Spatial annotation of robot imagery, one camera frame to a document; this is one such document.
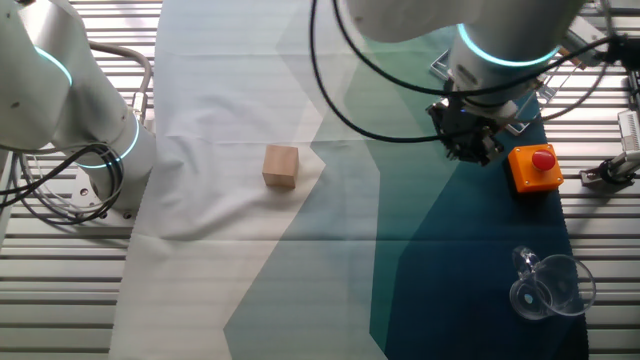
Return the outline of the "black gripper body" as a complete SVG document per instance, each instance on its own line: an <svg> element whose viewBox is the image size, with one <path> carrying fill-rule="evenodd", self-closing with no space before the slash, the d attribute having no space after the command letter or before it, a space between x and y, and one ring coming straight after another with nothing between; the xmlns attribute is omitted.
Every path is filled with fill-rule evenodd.
<svg viewBox="0 0 640 360"><path fill-rule="evenodd" d="M439 137L443 142L482 142L500 132L494 120L472 113L457 99L442 99L439 111Z"/></svg>

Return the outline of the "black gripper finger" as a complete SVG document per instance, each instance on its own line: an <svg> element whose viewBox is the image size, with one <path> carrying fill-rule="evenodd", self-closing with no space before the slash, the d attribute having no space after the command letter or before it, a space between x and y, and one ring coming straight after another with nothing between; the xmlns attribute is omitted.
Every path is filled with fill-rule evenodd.
<svg viewBox="0 0 640 360"><path fill-rule="evenodd" d="M444 145L452 145L453 140L447 136L447 127L450 118L449 108L443 103L435 103L427 108L427 114L431 117L434 125L436 131L435 137Z"/></svg>
<svg viewBox="0 0 640 360"><path fill-rule="evenodd" d="M465 135L447 145L447 156L461 162L486 166L504 151L504 146L491 135Z"/></svg>

